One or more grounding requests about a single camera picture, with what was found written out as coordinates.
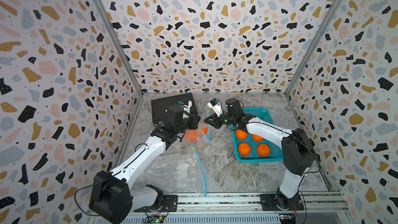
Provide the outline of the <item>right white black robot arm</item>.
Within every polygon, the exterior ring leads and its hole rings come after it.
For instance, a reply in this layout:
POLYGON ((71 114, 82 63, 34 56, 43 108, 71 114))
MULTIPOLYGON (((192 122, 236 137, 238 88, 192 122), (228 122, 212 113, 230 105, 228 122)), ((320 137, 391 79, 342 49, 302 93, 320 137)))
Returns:
POLYGON ((276 198, 289 201, 296 197, 304 175, 315 162, 314 147, 304 130, 290 130, 274 125, 266 108, 245 108, 240 100, 231 98, 223 105, 212 99, 207 106, 214 111, 204 121, 220 129, 230 128, 235 155, 245 163, 283 162, 286 170, 276 198))

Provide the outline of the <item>black ribbed metal briefcase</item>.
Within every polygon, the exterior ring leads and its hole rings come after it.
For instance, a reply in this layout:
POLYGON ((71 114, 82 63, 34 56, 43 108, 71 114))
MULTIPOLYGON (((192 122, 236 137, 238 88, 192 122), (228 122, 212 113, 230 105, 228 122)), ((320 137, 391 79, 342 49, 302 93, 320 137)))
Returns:
POLYGON ((192 107, 189 115, 197 115, 198 109, 195 104, 195 100, 192 93, 179 94, 174 96, 168 96, 161 99, 155 99, 151 101, 152 109, 152 123, 154 126, 159 126, 166 120, 166 114, 170 108, 181 107, 178 104, 180 100, 188 99, 192 101, 192 107))

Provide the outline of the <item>clear zip-top plastic bag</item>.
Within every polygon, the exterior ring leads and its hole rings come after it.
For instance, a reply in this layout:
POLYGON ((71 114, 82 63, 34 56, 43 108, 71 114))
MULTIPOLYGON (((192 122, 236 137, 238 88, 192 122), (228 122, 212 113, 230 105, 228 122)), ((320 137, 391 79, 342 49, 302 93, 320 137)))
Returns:
POLYGON ((207 196, 204 168, 194 147, 185 154, 173 152, 160 155, 147 168, 145 179, 165 193, 207 196))

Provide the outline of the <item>aluminium front rail frame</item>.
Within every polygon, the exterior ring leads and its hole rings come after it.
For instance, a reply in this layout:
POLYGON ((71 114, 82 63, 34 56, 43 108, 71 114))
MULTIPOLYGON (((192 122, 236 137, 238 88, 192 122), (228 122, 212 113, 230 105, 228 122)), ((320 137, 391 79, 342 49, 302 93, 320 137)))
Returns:
POLYGON ((123 224, 353 224, 338 192, 300 192, 288 210, 265 192, 165 195, 154 210, 129 212, 123 224))

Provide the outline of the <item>teal plastic mesh basket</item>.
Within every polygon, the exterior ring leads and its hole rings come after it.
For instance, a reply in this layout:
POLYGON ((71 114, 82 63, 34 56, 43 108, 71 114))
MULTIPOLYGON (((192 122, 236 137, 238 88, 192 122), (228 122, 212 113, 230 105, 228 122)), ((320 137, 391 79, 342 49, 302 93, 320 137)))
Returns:
MULTIPOLYGON (((248 107, 244 108, 245 114, 252 114, 256 117, 260 118, 262 121, 274 124, 271 114, 268 109, 260 108, 260 107, 248 107)), ((236 159, 241 163, 267 163, 267 162, 279 162, 283 160, 282 149, 277 145, 273 144, 271 141, 263 139, 260 141, 260 138, 252 138, 252 134, 247 134, 244 140, 240 140, 237 138, 235 130, 232 130, 232 139, 235 149, 236 159), (239 153, 239 145, 241 143, 246 143, 250 148, 250 153, 246 156, 243 156, 239 153), (258 153, 258 146, 266 145, 269 150, 269 154, 267 156, 261 156, 258 153)))

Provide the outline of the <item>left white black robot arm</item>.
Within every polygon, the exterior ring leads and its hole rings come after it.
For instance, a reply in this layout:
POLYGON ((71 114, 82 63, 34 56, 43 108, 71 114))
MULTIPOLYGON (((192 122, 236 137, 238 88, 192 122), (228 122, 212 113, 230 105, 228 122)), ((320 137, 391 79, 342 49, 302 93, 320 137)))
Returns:
POLYGON ((121 223, 131 210, 157 212, 163 209, 163 190, 154 185, 141 189, 132 187, 147 167, 179 139, 179 134, 196 130, 200 119, 181 106, 170 106, 165 119, 155 127, 144 145, 111 171, 96 174, 89 209, 112 224, 121 223))

